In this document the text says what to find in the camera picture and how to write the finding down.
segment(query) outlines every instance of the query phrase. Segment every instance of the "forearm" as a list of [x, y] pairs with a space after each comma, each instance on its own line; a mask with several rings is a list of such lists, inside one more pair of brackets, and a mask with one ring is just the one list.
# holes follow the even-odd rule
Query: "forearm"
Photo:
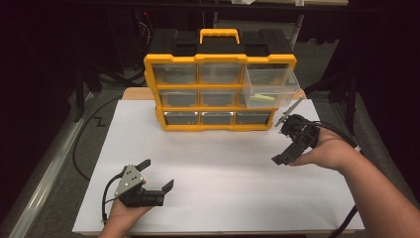
[[121, 228], [118, 221], [108, 220], [98, 238], [122, 238], [127, 234], [126, 228]]
[[420, 211], [362, 155], [341, 169], [369, 237], [420, 237]]

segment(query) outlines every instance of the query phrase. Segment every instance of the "plastic drawer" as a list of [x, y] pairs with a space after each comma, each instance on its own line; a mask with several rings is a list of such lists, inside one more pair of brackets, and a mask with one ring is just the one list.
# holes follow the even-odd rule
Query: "plastic drawer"
[[203, 125], [231, 125], [234, 115], [234, 112], [201, 112], [201, 122]]
[[195, 63], [153, 64], [157, 83], [193, 84], [197, 75]]
[[182, 107], [197, 106], [197, 90], [160, 90], [162, 106]]
[[289, 104], [299, 90], [299, 83], [291, 71], [283, 85], [253, 84], [246, 71], [243, 90], [248, 108], [278, 108]]
[[197, 125], [198, 112], [163, 112], [166, 125]]
[[238, 90], [200, 90], [203, 106], [235, 106]]
[[247, 65], [252, 85], [283, 86], [291, 69], [286, 63], [252, 63]]
[[242, 65], [234, 62], [205, 62], [199, 66], [200, 83], [234, 84], [241, 76]]
[[271, 111], [243, 111], [237, 112], [236, 124], [266, 124]]

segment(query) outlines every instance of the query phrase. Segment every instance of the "wire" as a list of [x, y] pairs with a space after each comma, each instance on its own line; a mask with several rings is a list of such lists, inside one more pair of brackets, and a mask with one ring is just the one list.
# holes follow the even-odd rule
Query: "wire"
[[106, 221], [108, 220], [108, 215], [105, 212], [105, 204], [108, 202], [106, 201], [106, 194], [108, 193], [109, 186], [112, 184], [112, 182], [114, 182], [116, 179], [121, 178], [123, 176], [123, 173], [124, 171], [122, 171], [121, 173], [111, 178], [111, 180], [109, 180], [105, 186], [104, 194], [102, 196], [102, 222], [104, 223], [104, 225], [106, 224]]
[[329, 123], [325, 123], [325, 122], [300, 122], [300, 123], [293, 123], [291, 125], [293, 126], [317, 126], [317, 127], [323, 127], [326, 128], [328, 130], [331, 130], [333, 132], [335, 132], [336, 134], [338, 134], [341, 138], [343, 138], [347, 143], [349, 143], [353, 148], [357, 148], [358, 144], [352, 139], [350, 138], [347, 134], [343, 133], [343, 131], [341, 131], [340, 129], [338, 129], [337, 127], [329, 124]]
[[340, 227], [337, 230], [335, 230], [333, 234], [331, 234], [328, 238], [339, 237], [343, 233], [343, 231], [346, 229], [346, 227], [349, 225], [349, 223], [352, 221], [356, 213], [358, 213], [358, 208], [356, 206], [353, 206], [352, 210], [350, 210], [349, 214], [347, 215], [343, 223], [340, 225]]
[[105, 201], [105, 204], [108, 203], [108, 202], [110, 202], [110, 201], [116, 200], [116, 199], [118, 199], [118, 198], [111, 198], [111, 199]]
[[81, 128], [81, 130], [80, 130], [80, 132], [79, 132], [79, 134], [77, 135], [77, 137], [76, 137], [76, 139], [75, 139], [75, 143], [74, 143], [74, 147], [73, 147], [73, 151], [72, 151], [72, 160], [73, 160], [73, 164], [74, 164], [74, 167], [76, 168], [76, 170], [78, 171], [78, 173], [82, 176], [82, 177], [84, 177], [86, 180], [90, 180], [90, 177], [88, 177], [87, 175], [85, 175], [82, 171], [81, 171], [81, 169], [78, 167], [78, 165], [77, 165], [77, 162], [76, 162], [76, 150], [77, 150], [77, 146], [78, 146], [78, 143], [79, 143], [79, 141], [80, 141], [80, 137], [81, 137], [81, 135], [83, 134], [83, 131], [84, 131], [84, 129], [86, 128], [86, 126], [87, 126], [87, 124], [89, 124], [89, 122], [90, 122], [90, 120], [92, 120], [92, 118], [96, 115], [96, 113], [98, 113], [102, 108], [104, 108], [105, 106], [107, 106], [108, 104], [110, 104], [110, 103], [112, 103], [113, 101], [115, 101], [115, 100], [117, 100], [117, 99], [120, 99], [122, 96], [118, 96], [118, 97], [115, 97], [115, 98], [113, 98], [113, 99], [111, 99], [111, 100], [109, 100], [108, 102], [106, 102], [105, 104], [103, 104], [102, 106], [100, 106], [98, 109], [96, 109], [96, 111], [94, 111], [93, 113], [92, 113], [92, 115], [86, 120], [86, 122], [84, 123], [84, 125], [83, 125], [83, 127]]

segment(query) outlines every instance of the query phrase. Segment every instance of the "fingers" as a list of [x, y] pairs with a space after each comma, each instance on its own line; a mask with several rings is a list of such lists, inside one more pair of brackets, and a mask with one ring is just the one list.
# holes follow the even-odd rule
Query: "fingers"
[[294, 162], [290, 162], [288, 165], [291, 167], [298, 167], [311, 164], [311, 152], [301, 155], [299, 158], [296, 159]]

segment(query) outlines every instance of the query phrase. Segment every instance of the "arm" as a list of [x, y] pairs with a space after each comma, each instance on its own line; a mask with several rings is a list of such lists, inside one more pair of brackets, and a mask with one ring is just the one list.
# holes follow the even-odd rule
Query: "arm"
[[420, 210], [335, 133], [321, 129], [317, 148], [289, 165], [307, 164], [345, 177], [369, 237], [420, 237]]
[[126, 207], [119, 199], [114, 200], [108, 221], [99, 237], [124, 237], [136, 225], [137, 221], [151, 209], [151, 206]]

